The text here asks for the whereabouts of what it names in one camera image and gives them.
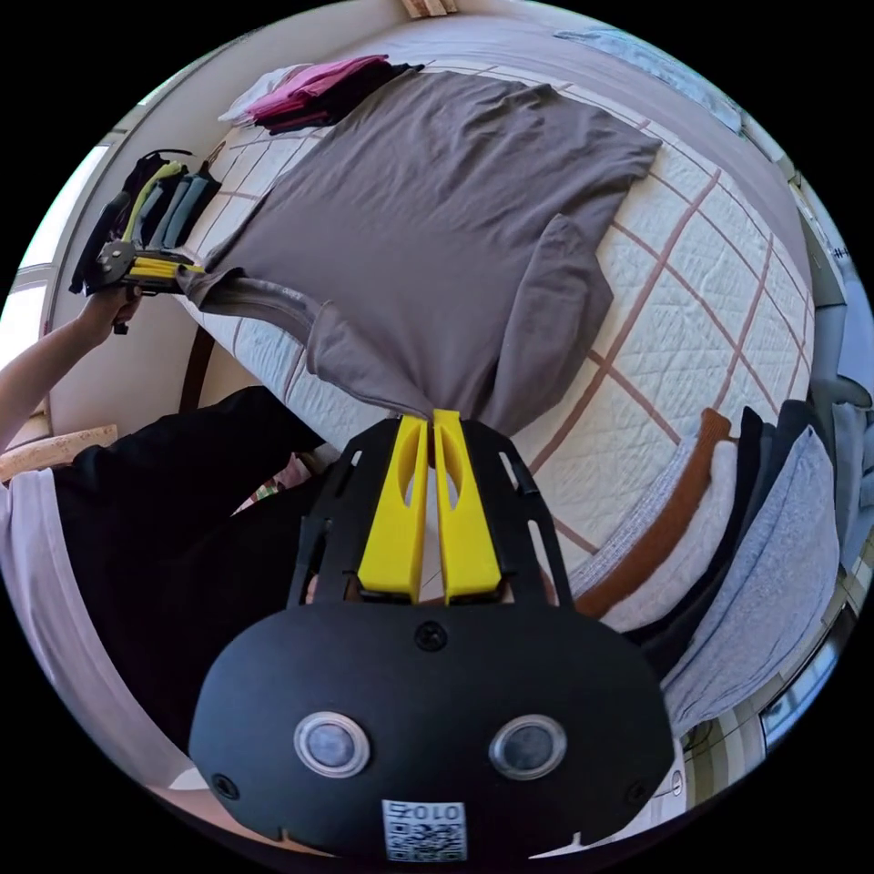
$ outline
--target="human hand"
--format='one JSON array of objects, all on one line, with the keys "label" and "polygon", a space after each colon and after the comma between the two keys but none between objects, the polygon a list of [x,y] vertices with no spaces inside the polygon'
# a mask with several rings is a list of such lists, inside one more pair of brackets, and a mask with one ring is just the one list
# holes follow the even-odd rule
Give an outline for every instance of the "human hand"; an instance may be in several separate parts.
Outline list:
[{"label": "human hand", "polygon": [[81,326],[89,344],[99,346],[112,333],[113,325],[133,319],[142,300],[142,293],[140,289],[119,286],[87,297],[85,307],[76,322]]}]

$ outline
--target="white shirt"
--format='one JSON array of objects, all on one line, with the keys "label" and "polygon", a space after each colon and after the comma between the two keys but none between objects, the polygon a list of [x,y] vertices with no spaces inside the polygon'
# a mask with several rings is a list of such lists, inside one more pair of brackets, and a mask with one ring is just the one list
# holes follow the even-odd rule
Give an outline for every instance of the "white shirt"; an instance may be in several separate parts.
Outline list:
[{"label": "white shirt", "polygon": [[79,725],[130,777],[169,788],[193,764],[127,689],[70,565],[51,471],[0,484],[0,572],[36,660]]}]

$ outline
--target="pink folded clothes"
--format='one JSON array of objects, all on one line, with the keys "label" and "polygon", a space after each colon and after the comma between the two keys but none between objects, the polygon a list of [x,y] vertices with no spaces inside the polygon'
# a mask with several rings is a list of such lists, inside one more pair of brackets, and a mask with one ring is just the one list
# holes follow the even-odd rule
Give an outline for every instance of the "pink folded clothes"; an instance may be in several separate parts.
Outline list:
[{"label": "pink folded clothes", "polygon": [[293,112],[306,106],[308,100],[324,94],[346,76],[357,73],[371,64],[385,64],[388,55],[365,55],[333,64],[315,64],[292,76],[275,91],[249,106],[249,115],[259,121],[279,112]]}]

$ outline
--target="pillow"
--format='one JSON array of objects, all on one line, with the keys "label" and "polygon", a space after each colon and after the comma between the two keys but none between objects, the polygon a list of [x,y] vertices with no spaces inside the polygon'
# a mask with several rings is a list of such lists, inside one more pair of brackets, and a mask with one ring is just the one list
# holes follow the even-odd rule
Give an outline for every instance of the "pillow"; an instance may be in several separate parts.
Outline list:
[{"label": "pillow", "polygon": [[279,70],[265,73],[248,91],[243,92],[229,107],[228,111],[218,117],[219,121],[229,121],[234,127],[242,127],[251,122],[248,109],[256,100],[261,100],[272,94],[280,85],[284,85],[312,64],[297,64],[284,66]]}]

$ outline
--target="stack of folded clothes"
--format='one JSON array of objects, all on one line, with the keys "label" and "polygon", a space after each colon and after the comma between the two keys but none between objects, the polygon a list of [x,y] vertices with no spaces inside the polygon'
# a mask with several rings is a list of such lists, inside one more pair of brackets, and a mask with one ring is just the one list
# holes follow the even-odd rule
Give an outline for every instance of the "stack of folded clothes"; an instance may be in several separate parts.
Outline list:
[{"label": "stack of folded clothes", "polygon": [[411,69],[422,66],[393,65],[386,55],[308,66],[256,100],[247,113],[272,136],[336,125],[378,88]]}]

